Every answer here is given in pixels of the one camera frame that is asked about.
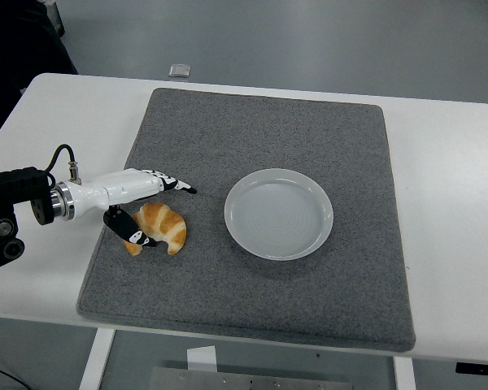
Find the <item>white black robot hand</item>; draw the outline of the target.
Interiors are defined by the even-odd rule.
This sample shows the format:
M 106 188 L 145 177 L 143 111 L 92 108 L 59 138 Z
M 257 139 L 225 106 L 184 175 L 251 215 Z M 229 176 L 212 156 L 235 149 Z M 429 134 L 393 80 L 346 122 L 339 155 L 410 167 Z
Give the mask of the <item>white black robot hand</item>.
M 189 184 L 162 172 L 135 168 L 102 175 L 83 184 L 67 181 L 56 186 L 62 202 L 62 219 L 72 220 L 91 210 L 102 210 L 108 228 L 124 241 L 142 246 L 156 246 L 157 241 L 145 234 L 121 206 L 168 190 L 197 192 Z

